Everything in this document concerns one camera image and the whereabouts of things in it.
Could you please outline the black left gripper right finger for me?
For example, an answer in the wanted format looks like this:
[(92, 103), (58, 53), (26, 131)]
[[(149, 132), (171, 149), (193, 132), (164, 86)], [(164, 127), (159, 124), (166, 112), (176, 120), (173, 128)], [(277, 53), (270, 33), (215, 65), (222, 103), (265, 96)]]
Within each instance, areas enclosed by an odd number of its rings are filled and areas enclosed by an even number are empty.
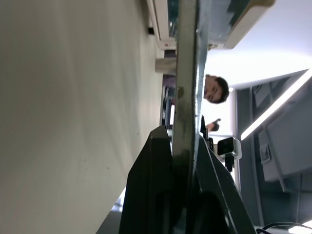
[(199, 140), (196, 164), (199, 198), (194, 234), (254, 234), (255, 229), (228, 170)]

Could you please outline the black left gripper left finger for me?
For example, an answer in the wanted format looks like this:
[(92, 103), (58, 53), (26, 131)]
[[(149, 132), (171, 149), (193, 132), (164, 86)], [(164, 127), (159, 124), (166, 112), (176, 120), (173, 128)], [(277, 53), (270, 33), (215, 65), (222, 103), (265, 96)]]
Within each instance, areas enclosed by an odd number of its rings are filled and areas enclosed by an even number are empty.
[(170, 141), (165, 126), (159, 126), (128, 173), (119, 233), (169, 234), (172, 190)]

